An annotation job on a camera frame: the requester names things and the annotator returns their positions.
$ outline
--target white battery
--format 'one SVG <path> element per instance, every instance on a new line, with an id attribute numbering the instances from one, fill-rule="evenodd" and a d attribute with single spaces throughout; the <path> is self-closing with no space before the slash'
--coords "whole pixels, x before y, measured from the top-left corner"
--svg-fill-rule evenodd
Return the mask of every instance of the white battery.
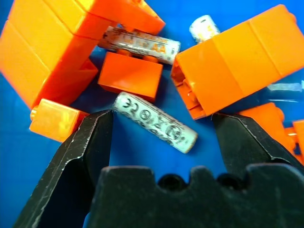
<path id="1" fill-rule="evenodd" d="M 135 56 L 153 56 L 162 63 L 172 65 L 180 51 L 181 43 L 143 32 L 127 32 L 122 28 L 109 26 L 98 46 L 108 50 L 125 49 Z"/>
<path id="2" fill-rule="evenodd" d="M 166 141 L 182 153 L 188 153 L 198 134 L 149 102 L 121 92 L 113 109 L 126 115 L 149 132 Z"/>
<path id="3" fill-rule="evenodd" d="M 189 28 L 196 42 L 201 43 L 220 33 L 218 27 L 209 15 L 197 18 Z"/>

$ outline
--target lego brick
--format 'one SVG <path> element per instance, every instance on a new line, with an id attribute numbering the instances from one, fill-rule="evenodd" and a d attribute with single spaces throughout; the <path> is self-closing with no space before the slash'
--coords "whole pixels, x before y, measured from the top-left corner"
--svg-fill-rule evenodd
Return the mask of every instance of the lego brick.
<path id="1" fill-rule="evenodd" d="M 89 13 L 156 35 L 165 26 L 163 20 L 143 0 L 76 0 Z"/>
<path id="2" fill-rule="evenodd" d="M 244 96 L 212 39 L 179 53 L 171 77 L 186 106 L 192 101 L 182 92 L 183 86 L 189 87 L 199 102 L 196 108 L 187 107 L 193 119 L 210 115 Z"/>
<path id="3" fill-rule="evenodd" d="M 277 9 L 282 6 L 176 56 L 171 77 L 193 119 L 215 113 L 304 66 L 304 36 L 294 20 L 290 24 L 291 14 Z M 280 16 L 289 23 L 276 20 Z M 266 26 L 274 21 L 274 30 Z M 277 38 L 280 34 L 285 39 Z M 297 46 L 300 51 L 291 54 Z M 179 88 L 184 84 L 188 88 Z"/>
<path id="4" fill-rule="evenodd" d="M 51 71 L 79 69 L 98 43 L 73 35 L 42 0 L 15 0 L 9 20 Z"/>
<path id="5" fill-rule="evenodd" d="M 29 129 L 47 138 L 64 142 L 87 115 L 77 109 L 42 99 L 31 111 L 32 123 Z"/>
<path id="6" fill-rule="evenodd" d="M 282 78 L 248 22 L 212 40 L 245 96 Z"/>
<path id="7" fill-rule="evenodd" d="M 44 0 L 71 33 L 100 40 L 112 21 L 86 12 L 75 0 Z"/>
<path id="8" fill-rule="evenodd" d="M 249 24 L 282 77 L 304 67 L 304 36 L 284 5 L 255 16 Z"/>
<path id="9" fill-rule="evenodd" d="M 30 108 L 39 104 L 41 98 L 71 104 L 97 73 L 90 60 L 80 69 L 51 72 L 10 21 L 3 30 L 0 51 L 1 72 Z"/>
<path id="10" fill-rule="evenodd" d="M 126 91 L 154 101 L 162 74 L 162 65 L 108 52 L 98 84 L 107 91 Z"/>

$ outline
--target battery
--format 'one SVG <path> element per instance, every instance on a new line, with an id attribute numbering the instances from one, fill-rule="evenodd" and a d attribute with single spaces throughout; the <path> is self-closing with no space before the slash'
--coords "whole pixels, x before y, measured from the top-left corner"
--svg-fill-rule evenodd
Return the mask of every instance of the battery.
<path id="1" fill-rule="evenodd" d="M 196 42 L 201 43 L 220 33 L 218 27 L 209 15 L 197 18 L 189 28 Z"/>
<path id="2" fill-rule="evenodd" d="M 188 153 L 198 134 L 151 103 L 126 92 L 121 92 L 113 109 L 166 141 L 171 146 Z"/>
<path id="3" fill-rule="evenodd" d="M 109 26 L 99 41 L 99 47 L 108 50 L 125 49 L 135 56 L 153 56 L 161 63 L 172 65 L 180 51 L 181 43 L 143 32 L 127 32 Z"/>

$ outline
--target blue table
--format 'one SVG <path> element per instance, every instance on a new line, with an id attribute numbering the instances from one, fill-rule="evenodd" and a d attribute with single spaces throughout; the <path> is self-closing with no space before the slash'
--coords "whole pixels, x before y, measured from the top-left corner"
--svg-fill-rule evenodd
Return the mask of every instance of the blue table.
<path id="1" fill-rule="evenodd" d="M 0 28 L 3 27 L 13 0 L 0 1 Z M 189 33 L 190 24 L 204 14 L 210 14 L 224 31 L 268 8 L 283 3 L 296 15 L 304 32 L 304 1 L 302 0 L 147 0 L 166 22 L 160 36 L 181 42 L 181 51 L 195 45 Z M 95 48 L 91 60 L 100 69 L 105 51 Z M 198 134 L 189 154 L 182 154 L 126 117 L 114 115 L 110 165 L 143 165 L 151 167 L 158 180 L 166 173 L 179 174 L 186 181 L 197 165 L 207 166 L 217 177 L 225 172 L 215 130 L 210 118 L 193 121 L 170 80 L 170 66 L 165 66 L 157 93 L 156 105 L 180 120 Z M 226 109 L 237 112 L 269 100 L 285 113 L 285 125 L 304 119 L 301 82 L 304 71 L 289 76 L 280 83 L 290 84 L 292 91 L 263 89 Z M 105 92 L 95 79 L 73 103 L 73 107 L 88 113 L 111 107 L 117 94 Z M 30 197 L 38 180 L 51 161 L 59 143 L 29 131 L 30 110 L 3 76 L 0 76 L 0 227 L 11 227 Z"/>

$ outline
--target orange toy block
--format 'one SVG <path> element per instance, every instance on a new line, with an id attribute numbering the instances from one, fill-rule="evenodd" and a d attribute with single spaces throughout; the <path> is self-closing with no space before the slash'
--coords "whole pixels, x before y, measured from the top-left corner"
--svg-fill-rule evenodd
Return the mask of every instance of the orange toy block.
<path id="1" fill-rule="evenodd" d="M 304 36 L 278 5 L 179 53 L 171 77 L 193 119 L 304 67 Z"/>
<path id="2" fill-rule="evenodd" d="M 49 70 L 10 21 L 2 32 L 0 50 L 1 72 L 30 108 L 38 105 L 41 98 L 69 105 L 97 73 L 88 59 L 79 69 Z"/>
<path id="3" fill-rule="evenodd" d="M 88 113 L 56 102 L 42 99 L 31 111 L 32 132 L 47 138 L 64 142 L 80 126 Z"/>
<path id="4" fill-rule="evenodd" d="M 75 0 L 44 0 L 71 33 L 100 40 L 116 23 L 85 11 Z"/>
<path id="5" fill-rule="evenodd" d="M 15 0 L 9 21 L 51 71 L 79 69 L 98 43 L 73 35 L 43 0 Z"/>
<path id="6" fill-rule="evenodd" d="M 244 110 L 240 115 L 253 118 L 273 139 L 282 144 L 299 162 L 303 163 L 304 154 L 296 155 L 296 143 L 304 152 L 304 120 L 293 122 L 294 127 L 284 129 L 284 114 L 274 103 Z"/>
<path id="7" fill-rule="evenodd" d="M 144 0 L 76 0 L 83 9 L 107 20 L 122 24 L 127 31 L 137 29 L 158 34 L 165 22 Z"/>
<path id="8" fill-rule="evenodd" d="M 98 84 L 107 91 L 126 91 L 153 102 L 162 74 L 162 65 L 108 52 Z"/>

